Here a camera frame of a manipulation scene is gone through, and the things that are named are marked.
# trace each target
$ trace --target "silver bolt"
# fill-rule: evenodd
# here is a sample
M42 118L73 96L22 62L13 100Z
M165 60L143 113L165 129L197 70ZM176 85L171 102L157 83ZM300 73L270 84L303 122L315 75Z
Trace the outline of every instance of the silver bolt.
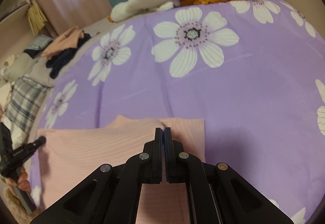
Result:
M225 171L228 169L228 165L226 165L224 162L218 163L218 168L222 171Z
M100 170L101 170L103 173L108 172L110 169L111 169L111 167L110 167L109 164L103 164L103 165L100 167Z
M182 159L187 159L190 155L187 152L181 152L178 156Z
M139 158L141 160L147 160L149 158L149 154L147 154L146 152L143 152L139 155Z

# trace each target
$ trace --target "finger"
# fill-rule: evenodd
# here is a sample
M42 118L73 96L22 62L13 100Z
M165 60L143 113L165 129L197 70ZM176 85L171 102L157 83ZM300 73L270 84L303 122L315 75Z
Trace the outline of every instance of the finger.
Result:
M17 186L17 183L11 178L6 178L5 183L9 186Z
M18 185L18 188L23 190L23 191L26 191L28 189L30 189L30 184L28 181L24 181L22 182L21 184Z
M20 176L19 176L19 179L18 179L18 183L22 183L24 181L26 181L28 178L28 174L26 172L23 172Z

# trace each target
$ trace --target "plaid fabric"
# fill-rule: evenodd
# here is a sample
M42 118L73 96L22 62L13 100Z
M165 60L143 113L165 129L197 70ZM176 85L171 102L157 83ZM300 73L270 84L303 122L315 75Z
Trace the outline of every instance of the plaid fabric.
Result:
M51 42L53 41L52 38L41 34L38 36L31 44L26 47L26 50L35 50L41 51L44 50Z
M5 115L28 134L48 90L25 76L20 77L14 85Z

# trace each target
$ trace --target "bed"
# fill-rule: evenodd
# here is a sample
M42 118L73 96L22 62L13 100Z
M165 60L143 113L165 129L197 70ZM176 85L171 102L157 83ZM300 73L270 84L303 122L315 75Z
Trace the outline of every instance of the bed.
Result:
M117 25L104 19L86 28L100 34L62 71L30 141L37 128L103 127L118 114L203 118L208 163L231 165L296 224L315 220L312 214L325 193L323 24L306 8L316 30L310 27L290 5L296 7L298 0L262 0L271 2L272 23L254 16L254 3L243 1L183 7ZM322 16L321 0L306 1ZM201 37L202 23L221 51L206 46L191 54L181 48L161 52L163 42L175 37L166 29L174 25L169 22L194 23L196 30L185 30L192 38ZM118 59L100 67L100 46L110 41L108 35L125 46L114 55ZM213 58L212 50L224 60ZM89 100L80 104L85 97ZM37 159L30 166L33 189L41 186Z

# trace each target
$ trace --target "brown plush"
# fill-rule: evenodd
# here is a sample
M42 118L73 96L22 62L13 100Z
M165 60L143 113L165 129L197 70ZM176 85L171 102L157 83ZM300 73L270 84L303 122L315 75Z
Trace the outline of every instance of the brown plush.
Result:
M14 190L9 187L4 188L4 200L10 213L13 215L18 224L30 224L30 222L39 215L39 211L35 210L28 215L20 200L14 195Z

